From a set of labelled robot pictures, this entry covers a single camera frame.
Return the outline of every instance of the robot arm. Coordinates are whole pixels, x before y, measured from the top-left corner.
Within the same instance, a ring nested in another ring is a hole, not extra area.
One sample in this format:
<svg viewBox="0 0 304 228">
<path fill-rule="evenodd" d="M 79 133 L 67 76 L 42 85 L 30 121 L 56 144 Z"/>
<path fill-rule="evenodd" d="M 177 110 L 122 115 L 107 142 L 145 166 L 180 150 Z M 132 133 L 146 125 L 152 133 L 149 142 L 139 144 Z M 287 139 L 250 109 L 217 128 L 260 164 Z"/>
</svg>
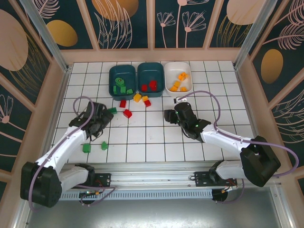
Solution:
<svg viewBox="0 0 304 228">
<path fill-rule="evenodd" d="M 215 163 L 209 170 L 210 178 L 214 182 L 218 182 L 219 179 L 246 178 L 253 184 L 263 187 L 281 166 L 270 146 L 255 145 L 234 139 L 267 142 L 263 137 L 257 136 L 255 139 L 250 139 L 221 129 L 220 131 L 225 135 L 220 134 L 211 122 L 197 119 L 191 105 L 187 102 L 177 104 L 174 110 L 165 110 L 164 116 L 167 122 L 178 124 L 187 137 L 219 146 L 240 158 L 237 161 Z"/>
<path fill-rule="evenodd" d="M 78 184 L 84 184 L 86 186 L 93 185 L 95 171 L 92 166 L 77 164 L 71 170 L 60 173 L 62 167 L 77 147 L 83 144 L 88 138 L 92 140 L 92 136 L 97 138 L 102 135 L 103 129 L 113 118 L 113 114 L 107 110 L 104 104 L 94 102 L 93 104 L 93 110 L 91 103 L 89 102 L 86 111 L 82 112 L 70 122 L 64 136 L 50 151 L 39 158 L 35 163 L 27 162 L 22 167 L 20 189 L 20 196 L 22 199 L 29 199 L 29 187 L 33 176 L 46 159 L 47 162 L 38 174 L 38 178 L 34 184 L 32 193 L 33 202 L 46 207 L 52 207 L 58 202 L 62 192 L 65 192 Z M 93 115 L 90 121 L 84 127 L 77 130 L 77 128 L 88 120 L 91 112 L 93 112 Z M 48 159 L 50 153 L 55 149 L 56 151 L 52 157 Z"/>
</svg>

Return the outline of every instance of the white bowl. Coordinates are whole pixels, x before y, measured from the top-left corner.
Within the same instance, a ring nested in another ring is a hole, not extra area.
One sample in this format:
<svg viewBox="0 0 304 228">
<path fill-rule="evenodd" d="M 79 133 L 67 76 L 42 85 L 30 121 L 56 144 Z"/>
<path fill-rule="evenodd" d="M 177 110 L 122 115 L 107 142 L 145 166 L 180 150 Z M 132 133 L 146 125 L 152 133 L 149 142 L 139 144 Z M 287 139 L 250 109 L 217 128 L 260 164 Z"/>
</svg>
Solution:
<svg viewBox="0 0 304 228">
<path fill-rule="evenodd" d="M 192 76 L 191 76 L 191 69 L 189 64 L 184 62 L 169 62 L 165 65 L 165 86 L 168 94 L 172 97 L 177 96 L 184 96 L 193 91 L 193 83 L 192 83 Z M 188 75 L 183 82 L 180 83 L 180 87 L 186 87 L 187 92 L 170 91 L 171 87 L 174 85 L 175 81 L 179 81 L 179 75 L 185 72 Z"/>
</svg>

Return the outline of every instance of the table surface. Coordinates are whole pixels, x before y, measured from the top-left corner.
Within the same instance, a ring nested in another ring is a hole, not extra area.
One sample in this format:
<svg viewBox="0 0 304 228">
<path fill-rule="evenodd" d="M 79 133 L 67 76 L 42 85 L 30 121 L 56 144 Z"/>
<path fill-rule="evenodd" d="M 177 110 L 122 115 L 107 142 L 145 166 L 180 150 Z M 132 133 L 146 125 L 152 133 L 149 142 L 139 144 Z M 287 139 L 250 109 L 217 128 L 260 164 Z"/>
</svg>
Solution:
<svg viewBox="0 0 304 228">
<path fill-rule="evenodd" d="M 213 93 L 221 105 L 218 126 L 231 133 L 253 137 L 247 111 L 239 84 L 230 61 L 185 61 L 190 64 L 194 91 L 206 90 Z M 149 98 L 151 106 L 146 108 L 140 101 L 127 101 L 126 108 L 132 112 L 127 119 L 118 101 L 109 94 L 109 70 L 122 64 L 132 64 L 136 69 L 142 62 L 74 63 L 66 89 L 52 145 L 66 132 L 69 122 L 76 117 L 73 102 L 79 96 L 88 96 L 103 103 L 107 108 L 116 107 L 118 113 L 104 129 L 104 133 L 91 142 L 91 152 L 82 152 L 82 146 L 72 154 L 68 163 L 105 162 L 184 162 L 217 161 L 237 159 L 221 148 L 186 138 L 181 128 L 165 122 L 163 111 L 173 109 L 173 97 L 166 91 L 162 97 Z M 194 113 L 200 119 L 214 122 L 218 108 L 210 96 L 203 93 L 187 98 Z M 85 110 L 88 101 L 78 101 L 76 109 Z M 102 151 L 101 144 L 109 144 Z"/>
</svg>

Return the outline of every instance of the red cube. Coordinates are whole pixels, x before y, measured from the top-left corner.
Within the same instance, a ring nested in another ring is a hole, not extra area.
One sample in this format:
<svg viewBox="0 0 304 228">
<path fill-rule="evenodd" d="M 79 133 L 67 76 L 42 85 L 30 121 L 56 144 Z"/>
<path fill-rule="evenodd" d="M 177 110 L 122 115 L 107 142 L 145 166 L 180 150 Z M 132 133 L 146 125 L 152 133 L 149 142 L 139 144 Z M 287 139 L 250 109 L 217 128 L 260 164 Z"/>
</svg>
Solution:
<svg viewBox="0 0 304 228">
<path fill-rule="evenodd" d="M 156 84 L 157 84 L 156 80 L 152 80 L 152 81 L 149 83 L 149 87 L 150 87 L 150 88 L 154 88 L 154 87 L 156 87 Z"/>
<path fill-rule="evenodd" d="M 150 102 L 149 100 L 146 100 L 146 101 L 144 102 L 144 105 L 145 105 L 146 107 L 149 107 L 149 106 L 151 106 L 151 102 Z"/>
<path fill-rule="evenodd" d="M 148 86 L 146 84 L 142 85 L 142 92 L 147 92 Z"/>
<path fill-rule="evenodd" d="M 126 106 L 126 105 L 127 105 L 127 101 L 122 100 L 122 101 L 120 102 L 119 107 L 121 107 L 121 108 L 125 108 L 125 106 Z"/>
<path fill-rule="evenodd" d="M 132 113 L 128 109 L 126 109 L 124 110 L 123 115 L 129 119 L 132 116 Z"/>
</svg>

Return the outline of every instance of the white tiled surface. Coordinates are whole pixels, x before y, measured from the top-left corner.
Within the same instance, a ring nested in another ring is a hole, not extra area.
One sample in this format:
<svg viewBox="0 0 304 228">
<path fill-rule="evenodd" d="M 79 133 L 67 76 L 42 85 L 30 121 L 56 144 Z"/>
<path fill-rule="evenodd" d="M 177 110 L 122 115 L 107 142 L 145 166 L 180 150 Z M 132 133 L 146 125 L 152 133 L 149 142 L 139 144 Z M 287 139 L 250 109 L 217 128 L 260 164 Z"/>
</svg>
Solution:
<svg viewBox="0 0 304 228">
<path fill-rule="evenodd" d="M 238 86 L 238 81 L 229 61 L 185 61 L 190 64 L 193 88 L 195 91 L 206 90 L 217 96 L 221 107 L 219 127 L 231 133 L 253 137 L 245 105 Z M 151 98 L 152 106 L 146 108 L 143 102 L 128 101 L 126 108 L 132 113 L 127 119 L 108 92 L 109 70 L 117 64 L 132 64 L 135 69 L 143 62 L 104 62 L 75 63 L 57 123 L 53 144 L 65 133 L 69 122 L 76 116 L 73 112 L 74 99 L 86 95 L 103 103 L 107 108 L 116 107 L 118 114 L 104 129 L 104 134 L 91 142 L 91 152 L 82 152 L 80 146 L 70 157 L 69 163 L 88 162 L 181 162 L 181 161 L 216 161 L 236 159 L 221 148 L 194 141 L 182 134 L 180 127 L 164 121 L 163 111 L 173 109 L 173 98 L 164 91 L 162 97 Z M 218 106 L 209 95 L 199 93 L 187 98 L 194 113 L 200 119 L 214 122 L 218 115 Z M 76 110 L 81 112 L 87 106 L 87 100 L 76 103 Z M 102 151 L 101 143 L 109 144 L 109 149 Z"/>
</svg>

